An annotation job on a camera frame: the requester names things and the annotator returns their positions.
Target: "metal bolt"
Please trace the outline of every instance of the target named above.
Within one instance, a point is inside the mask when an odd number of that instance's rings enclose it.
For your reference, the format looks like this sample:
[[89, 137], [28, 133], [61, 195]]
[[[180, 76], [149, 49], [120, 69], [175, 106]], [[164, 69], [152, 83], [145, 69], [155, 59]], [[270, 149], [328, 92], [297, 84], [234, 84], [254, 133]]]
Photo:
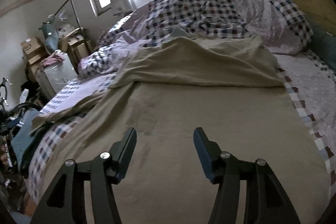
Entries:
[[108, 152], [103, 152], [103, 153], [100, 154], [100, 157], [102, 159], [107, 159], [109, 156], [110, 156], [110, 153], [108, 153]]
[[73, 161], [73, 160], [67, 160], [66, 162], [65, 162], [65, 165], [66, 166], [71, 166], [71, 165], [73, 165], [75, 162]]
[[223, 159], [228, 159], [228, 158], [230, 158], [230, 153], [228, 153], [228, 152], [222, 152], [221, 153], [221, 155], [220, 155]]
[[264, 166], [264, 165], [266, 165], [266, 160], [264, 160], [264, 159], [257, 159], [257, 164], [260, 165], [260, 166]]

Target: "metal pole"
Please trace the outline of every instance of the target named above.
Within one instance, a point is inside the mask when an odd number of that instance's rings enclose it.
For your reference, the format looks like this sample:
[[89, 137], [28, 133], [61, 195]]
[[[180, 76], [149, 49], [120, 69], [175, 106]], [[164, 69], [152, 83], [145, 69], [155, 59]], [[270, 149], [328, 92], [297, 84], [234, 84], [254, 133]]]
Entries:
[[69, 0], [66, 0], [66, 1], [63, 3], [63, 5], [57, 10], [57, 12], [54, 13], [54, 16], [56, 16], [56, 15], [58, 14], [58, 12], [65, 6], [65, 4], [68, 3], [68, 1], [69, 1]]
[[80, 29], [80, 31], [81, 31], [81, 34], [82, 34], [82, 36], [83, 36], [83, 39], [84, 39], [84, 42], [85, 42], [85, 45], [86, 45], [86, 38], [85, 38], [85, 35], [84, 35], [84, 32], [83, 32], [83, 29], [82, 29], [82, 27], [81, 27], [81, 24], [80, 24], [80, 22], [79, 22], [79, 19], [78, 19], [76, 10], [75, 10], [74, 2], [73, 2], [73, 0], [70, 0], [70, 2], [71, 2], [71, 6], [72, 6], [73, 13], [75, 14], [75, 17], [76, 17], [77, 24], [78, 24], [78, 26], [79, 26], [79, 29]]

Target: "teal pillow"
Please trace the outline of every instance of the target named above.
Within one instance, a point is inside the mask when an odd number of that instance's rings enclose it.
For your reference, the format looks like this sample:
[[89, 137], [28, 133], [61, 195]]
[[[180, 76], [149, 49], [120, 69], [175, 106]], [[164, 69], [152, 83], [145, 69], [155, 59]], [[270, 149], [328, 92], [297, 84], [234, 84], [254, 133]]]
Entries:
[[321, 25], [311, 20], [314, 35], [307, 47], [336, 71], [336, 36], [323, 30]]

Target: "pink cloth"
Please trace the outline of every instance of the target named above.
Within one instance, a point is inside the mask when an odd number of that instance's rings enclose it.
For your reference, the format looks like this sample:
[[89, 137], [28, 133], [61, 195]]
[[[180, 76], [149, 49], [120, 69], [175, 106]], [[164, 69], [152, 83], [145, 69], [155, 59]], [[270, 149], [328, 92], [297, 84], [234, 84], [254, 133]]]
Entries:
[[62, 62], [65, 58], [63, 57], [63, 54], [61, 52], [55, 51], [51, 55], [49, 55], [47, 58], [43, 59], [40, 63], [40, 66], [42, 68], [45, 68], [49, 65]]

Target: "beige blanket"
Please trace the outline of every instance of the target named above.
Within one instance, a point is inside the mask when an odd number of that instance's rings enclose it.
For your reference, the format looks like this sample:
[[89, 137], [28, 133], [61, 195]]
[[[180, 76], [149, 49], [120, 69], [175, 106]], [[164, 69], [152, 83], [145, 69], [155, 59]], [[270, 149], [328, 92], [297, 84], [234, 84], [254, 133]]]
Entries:
[[[66, 159], [91, 160], [134, 127], [138, 141], [127, 175], [113, 186], [123, 223], [207, 223], [217, 186], [205, 178], [193, 144], [193, 130], [203, 127], [238, 159], [264, 158], [301, 222], [316, 223], [329, 201], [329, 177], [275, 63], [259, 37], [181, 37], [139, 50], [127, 58], [105, 97], [87, 98], [68, 110], [98, 102], [57, 146], [43, 192]], [[66, 115], [44, 116], [38, 123]], [[245, 200], [240, 203], [237, 223]], [[88, 218], [93, 223], [89, 208]]]

